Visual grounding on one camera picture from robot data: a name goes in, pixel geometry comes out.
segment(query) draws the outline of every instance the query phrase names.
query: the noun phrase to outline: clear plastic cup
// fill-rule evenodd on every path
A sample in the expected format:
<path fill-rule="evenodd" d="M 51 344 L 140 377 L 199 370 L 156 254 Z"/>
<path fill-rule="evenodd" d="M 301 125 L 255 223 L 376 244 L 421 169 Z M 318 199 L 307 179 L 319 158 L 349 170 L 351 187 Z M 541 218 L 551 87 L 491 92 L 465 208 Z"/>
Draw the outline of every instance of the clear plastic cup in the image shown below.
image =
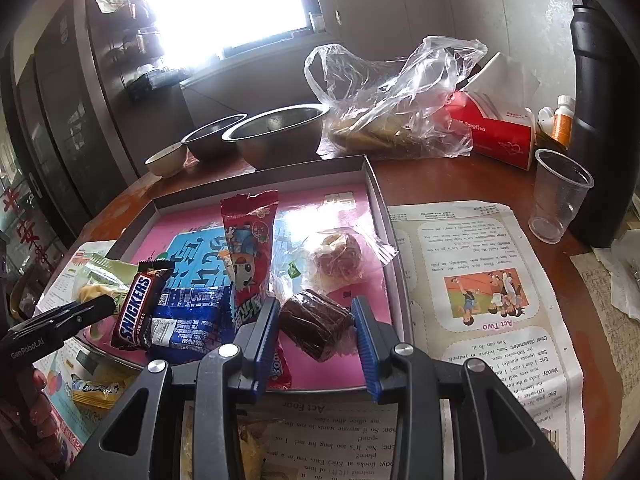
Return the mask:
<path fill-rule="evenodd" d="M 562 153 L 537 150 L 536 159 L 535 204 L 529 228 L 543 242 L 557 244 L 593 187 L 593 177 Z"/>

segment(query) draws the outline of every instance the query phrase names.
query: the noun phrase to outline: bright window light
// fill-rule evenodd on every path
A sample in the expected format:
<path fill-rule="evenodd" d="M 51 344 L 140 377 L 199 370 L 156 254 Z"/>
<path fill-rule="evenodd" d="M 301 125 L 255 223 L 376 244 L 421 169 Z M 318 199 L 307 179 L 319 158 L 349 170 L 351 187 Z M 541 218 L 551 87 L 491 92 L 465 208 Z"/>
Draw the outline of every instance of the bright window light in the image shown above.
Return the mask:
<path fill-rule="evenodd" d="M 147 0 L 165 63 L 197 68 L 225 47 L 306 27 L 300 0 Z"/>

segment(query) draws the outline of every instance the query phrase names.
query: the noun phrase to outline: window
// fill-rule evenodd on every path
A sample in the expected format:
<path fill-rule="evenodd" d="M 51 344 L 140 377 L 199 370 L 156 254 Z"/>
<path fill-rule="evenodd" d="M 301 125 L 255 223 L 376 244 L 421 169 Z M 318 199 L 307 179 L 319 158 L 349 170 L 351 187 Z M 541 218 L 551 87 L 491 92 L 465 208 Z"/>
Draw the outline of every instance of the window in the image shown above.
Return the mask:
<path fill-rule="evenodd" d="M 318 0 L 147 0 L 161 33 L 164 62 L 203 67 L 216 58 L 290 38 L 310 28 Z"/>

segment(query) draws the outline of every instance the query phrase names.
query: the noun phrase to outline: metal bowl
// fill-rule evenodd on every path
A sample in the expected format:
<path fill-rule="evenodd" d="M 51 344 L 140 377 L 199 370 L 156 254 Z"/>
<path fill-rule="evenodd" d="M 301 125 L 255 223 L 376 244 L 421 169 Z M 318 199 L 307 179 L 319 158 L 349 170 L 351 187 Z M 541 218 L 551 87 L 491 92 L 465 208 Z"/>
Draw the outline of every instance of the metal bowl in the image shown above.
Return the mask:
<path fill-rule="evenodd" d="M 279 108 L 232 126 L 222 140 L 235 143 L 257 170 L 306 162 L 318 158 L 322 120 L 328 111 L 321 104 Z"/>
<path fill-rule="evenodd" d="M 246 114 L 218 119 L 191 132 L 184 137 L 182 143 L 187 146 L 198 160 L 214 160 L 220 156 L 228 155 L 234 152 L 236 147 L 233 144 L 224 142 L 222 134 L 244 119 L 246 119 Z"/>

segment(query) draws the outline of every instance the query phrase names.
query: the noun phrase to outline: red chinese character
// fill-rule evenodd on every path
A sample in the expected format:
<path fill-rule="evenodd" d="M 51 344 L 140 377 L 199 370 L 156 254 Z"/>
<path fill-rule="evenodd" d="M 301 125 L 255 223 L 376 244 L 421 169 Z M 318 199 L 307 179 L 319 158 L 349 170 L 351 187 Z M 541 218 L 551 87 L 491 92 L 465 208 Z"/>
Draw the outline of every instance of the red chinese character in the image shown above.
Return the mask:
<path fill-rule="evenodd" d="M 7 211 L 9 208 L 12 208 L 15 212 L 17 212 L 16 203 L 17 203 L 18 197 L 20 196 L 20 192 L 14 191 L 11 188 L 7 188 L 4 190 L 4 193 L 2 193 L 2 195 L 0 196 L 5 196 L 5 195 L 6 195 L 6 199 L 2 200 L 4 202 L 4 211 Z"/>
<path fill-rule="evenodd" d="M 28 220 L 20 220 L 18 222 L 18 227 L 15 230 L 20 237 L 20 243 L 23 244 L 27 242 L 30 249 L 33 249 L 34 243 L 40 240 L 39 236 L 33 234 L 34 225 L 36 225 L 36 222 L 31 222 L 31 224 L 29 224 Z"/>
<path fill-rule="evenodd" d="M 50 261 L 49 261 L 49 257 L 47 256 L 47 252 L 44 250 L 44 248 L 41 245 L 36 244 L 36 261 L 38 263 L 41 264 L 47 264 L 47 267 L 49 267 L 49 270 L 54 270 L 53 266 L 51 265 Z"/>

